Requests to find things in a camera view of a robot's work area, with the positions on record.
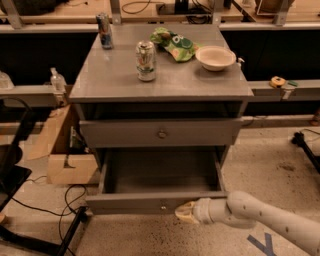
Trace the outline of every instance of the snack bag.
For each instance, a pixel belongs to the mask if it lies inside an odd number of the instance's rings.
[[[190,60],[199,48],[198,44],[163,27],[156,28],[150,40],[163,47],[177,62]]]

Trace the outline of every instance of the closed drawer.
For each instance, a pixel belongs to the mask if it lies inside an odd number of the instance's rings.
[[[217,120],[81,121],[91,148],[231,145],[241,118]]]
[[[94,214],[174,213],[188,201],[227,195],[211,148],[117,149],[105,159],[99,193],[86,198]]]

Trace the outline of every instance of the drink can on shelf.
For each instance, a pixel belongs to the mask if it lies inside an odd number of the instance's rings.
[[[138,78],[151,81],[156,78],[156,51],[151,41],[140,41],[136,47]]]
[[[100,13],[96,16],[99,28],[101,45],[104,49],[112,49],[112,31],[109,23],[109,17],[106,13]]]

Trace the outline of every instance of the soda can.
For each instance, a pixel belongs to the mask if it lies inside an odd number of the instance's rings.
[[[156,51],[151,41],[140,41],[136,46],[138,78],[151,81],[156,78]]]
[[[99,28],[101,45],[104,49],[112,49],[112,31],[109,23],[109,17],[106,13],[100,13],[96,16]]]

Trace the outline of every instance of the cardboard box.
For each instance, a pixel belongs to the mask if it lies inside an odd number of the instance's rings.
[[[72,105],[53,110],[44,124],[28,159],[48,157],[47,183],[97,184],[98,165],[93,154],[70,154],[70,130],[79,118]]]

